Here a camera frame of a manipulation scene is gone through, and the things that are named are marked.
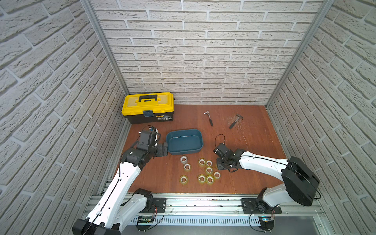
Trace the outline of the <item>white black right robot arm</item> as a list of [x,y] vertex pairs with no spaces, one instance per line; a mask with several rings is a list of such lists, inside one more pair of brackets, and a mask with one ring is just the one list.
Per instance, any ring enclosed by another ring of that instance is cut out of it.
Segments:
[[213,152],[217,155],[218,170],[234,172],[239,169],[253,170],[272,176],[282,184],[264,188],[258,194],[254,203],[256,210],[267,213],[278,205],[296,202],[310,207],[319,193],[320,180],[310,168],[299,158],[276,159],[236,149],[232,151],[220,143]]

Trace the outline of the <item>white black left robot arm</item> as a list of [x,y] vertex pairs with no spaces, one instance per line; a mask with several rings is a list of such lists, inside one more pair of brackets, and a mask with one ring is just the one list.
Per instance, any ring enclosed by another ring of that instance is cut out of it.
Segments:
[[160,143],[161,134],[151,126],[140,132],[132,146],[121,154],[119,167],[108,190],[85,219],[77,219],[72,227],[75,235],[120,235],[143,210],[157,213],[151,191],[138,189],[124,201],[131,185],[154,157],[168,155],[167,143]]

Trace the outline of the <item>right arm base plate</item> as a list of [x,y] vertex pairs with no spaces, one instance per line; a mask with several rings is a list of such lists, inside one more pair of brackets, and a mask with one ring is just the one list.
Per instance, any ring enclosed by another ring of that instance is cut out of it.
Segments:
[[282,209],[279,205],[271,207],[256,198],[242,198],[240,201],[244,214],[282,214]]

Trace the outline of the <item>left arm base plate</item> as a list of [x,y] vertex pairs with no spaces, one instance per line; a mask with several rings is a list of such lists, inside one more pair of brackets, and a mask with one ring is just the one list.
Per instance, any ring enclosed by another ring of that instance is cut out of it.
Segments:
[[147,212],[151,213],[151,212],[155,212],[156,210],[157,211],[165,211],[166,201],[167,201],[167,198],[165,198],[165,197],[154,197],[149,202]]

